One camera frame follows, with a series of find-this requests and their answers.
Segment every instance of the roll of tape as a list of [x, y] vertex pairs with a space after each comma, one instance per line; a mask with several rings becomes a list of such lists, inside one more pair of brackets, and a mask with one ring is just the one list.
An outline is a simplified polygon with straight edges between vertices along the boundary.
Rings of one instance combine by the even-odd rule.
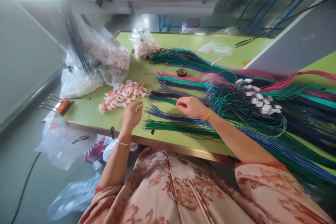
[[187, 75], [187, 71], [184, 69], [177, 70], [177, 76], [178, 77], [185, 77]]

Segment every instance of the gold bracelet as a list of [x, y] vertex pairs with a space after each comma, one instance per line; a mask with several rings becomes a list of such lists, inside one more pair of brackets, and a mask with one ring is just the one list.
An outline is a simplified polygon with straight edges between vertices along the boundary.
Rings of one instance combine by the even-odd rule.
[[120, 144], [120, 145], [124, 145], [124, 146], [130, 146], [131, 145], [131, 144], [119, 142], [118, 139], [117, 139], [117, 143]]
[[209, 108], [209, 110], [208, 110], [208, 113], [207, 113], [206, 117], [204, 117], [204, 118], [202, 119], [202, 121], [208, 121], [208, 120], [209, 120], [209, 117], [210, 117], [210, 112], [211, 112], [211, 108]]

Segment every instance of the sleeve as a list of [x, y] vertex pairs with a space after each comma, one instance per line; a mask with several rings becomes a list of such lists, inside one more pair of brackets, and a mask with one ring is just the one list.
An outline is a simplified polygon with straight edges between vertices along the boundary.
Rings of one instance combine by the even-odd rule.
[[83, 213], [78, 224], [103, 223], [121, 188], [121, 185], [111, 187], [97, 185], [91, 205]]
[[242, 194], [280, 223], [335, 223], [280, 162], [239, 163], [235, 175]]

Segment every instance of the woman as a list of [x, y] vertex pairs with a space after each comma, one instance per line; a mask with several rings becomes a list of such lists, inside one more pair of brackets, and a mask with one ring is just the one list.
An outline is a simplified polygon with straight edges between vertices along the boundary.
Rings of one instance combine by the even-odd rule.
[[235, 167], [241, 192], [206, 162], [152, 147], [141, 152], [124, 183], [141, 104], [126, 108], [119, 142], [79, 223], [334, 223], [283, 164], [195, 97], [182, 97], [176, 106], [210, 123], [242, 161]]

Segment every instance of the silver bracelet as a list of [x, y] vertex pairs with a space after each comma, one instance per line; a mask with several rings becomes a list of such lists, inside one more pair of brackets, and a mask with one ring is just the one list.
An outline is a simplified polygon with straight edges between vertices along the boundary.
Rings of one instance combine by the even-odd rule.
[[131, 144], [119, 142], [118, 139], [117, 139], [117, 143], [120, 144], [120, 145], [124, 145], [124, 146], [130, 146], [131, 145]]

